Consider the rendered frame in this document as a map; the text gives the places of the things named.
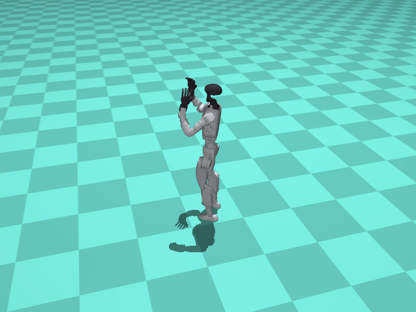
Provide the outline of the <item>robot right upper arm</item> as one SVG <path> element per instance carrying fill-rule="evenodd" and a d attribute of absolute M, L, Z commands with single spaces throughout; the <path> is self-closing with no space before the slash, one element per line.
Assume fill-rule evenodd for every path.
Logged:
<path fill-rule="evenodd" d="M 198 105 L 198 107 L 197 107 L 197 111 L 198 111 L 199 113 L 203 113 L 203 111 L 204 111 L 205 107 L 206 107 L 209 103 L 210 103 L 210 102 L 208 102 L 208 103 L 206 103 L 206 104 L 200 103 L 200 105 Z"/>

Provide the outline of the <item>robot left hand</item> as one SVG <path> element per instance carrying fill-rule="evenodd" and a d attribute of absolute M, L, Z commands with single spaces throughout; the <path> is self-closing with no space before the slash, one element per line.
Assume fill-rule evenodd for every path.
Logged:
<path fill-rule="evenodd" d="M 194 95 L 192 96 L 192 98 L 190 98 L 191 97 L 191 95 L 192 95 L 192 89 L 191 89 L 191 91 L 190 91 L 190 95 L 189 95 L 189 88 L 188 88 L 188 92 L 187 92 L 187 88 L 185 88 L 185 95 L 183 96 L 183 88 L 182 88 L 182 97 L 181 97 L 181 103 L 182 104 L 180 104 L 180 107 L 179 107 L 179 111 L 181 110 L 181 107 L 183 107 L 183 108 L 186 108 L 186 111 L 187 111 L 187 105 L 194 99 Z M 186 94 L 187 94 L 187 96 L 186 96 Z"/>

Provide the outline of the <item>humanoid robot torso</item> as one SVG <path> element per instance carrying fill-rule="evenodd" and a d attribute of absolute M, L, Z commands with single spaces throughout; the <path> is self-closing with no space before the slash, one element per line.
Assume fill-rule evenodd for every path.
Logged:
<path fill-rule="evenodd" d="M 212 112 L 216 118 L 214 119 L 212 123 L 210 123 L 209 125 L 206 125 L 202 129 L 202 137 L 205 140 L 205 145 L 203 147 L 203 156 L 205 156 L 206 153 L 211 154 L 211 159 L 213 160 L 213 158 L 215 158 L 218 153 L 218 144 L 215 141 L 218 136 L 222 108 L 220 105 L 219 110 L 218 109 L 215 110 L 213 109 L 212 105 L 210 105 L 210 108 L 208 108 L 207 106 L 205 107 L 203 111 L 202 117 L 205 114 Z"/>

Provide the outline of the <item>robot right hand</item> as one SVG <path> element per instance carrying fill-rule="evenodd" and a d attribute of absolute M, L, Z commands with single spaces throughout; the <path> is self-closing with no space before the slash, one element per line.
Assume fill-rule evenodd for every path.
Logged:
<path fill-rule="evenodd" d="M 192 97 L 194 95 L 194 90 L 197 87 L 197 85 L 195 85 L 195 80 L 193 80 L 191 78 L 188 78 L 188 77 L 186 77 L 185 79 L 187 79 L 187 81 L 188 81 L 189 92 L 192 89 L 192 95 L 191 95 L 191 97 Z"/>

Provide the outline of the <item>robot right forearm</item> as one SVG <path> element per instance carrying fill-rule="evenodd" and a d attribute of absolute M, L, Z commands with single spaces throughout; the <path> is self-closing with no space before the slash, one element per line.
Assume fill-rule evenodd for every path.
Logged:
<path fill-rule="evenodd" d="M 189 95 L 190 95 L 190 93 L 189 93 Z M 192 98 L 192 97 L 190 97 L 190 98 Z M 197 107 L 198 105 L 200 105 L 200 103 L 202 103 L 195 95 L 194 95 L 194 99 L 191 102 L 193 103 L 193 105 L 195 107 Z"/>

